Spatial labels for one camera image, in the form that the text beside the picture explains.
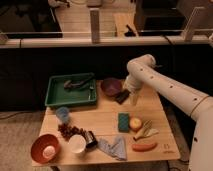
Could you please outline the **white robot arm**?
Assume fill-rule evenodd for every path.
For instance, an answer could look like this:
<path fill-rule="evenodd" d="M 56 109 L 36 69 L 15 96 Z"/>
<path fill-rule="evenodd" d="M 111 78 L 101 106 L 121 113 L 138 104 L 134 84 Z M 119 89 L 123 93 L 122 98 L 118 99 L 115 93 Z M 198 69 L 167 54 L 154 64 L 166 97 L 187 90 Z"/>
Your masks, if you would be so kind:
<path fill-rule="evenodd" d="M 188 171 L 213 171 L 213 97 L 156 72 L 155 66 L 151 54 L 130 60 L 124 87 L 136 93 L 146 84 L 193 119 Z"/>

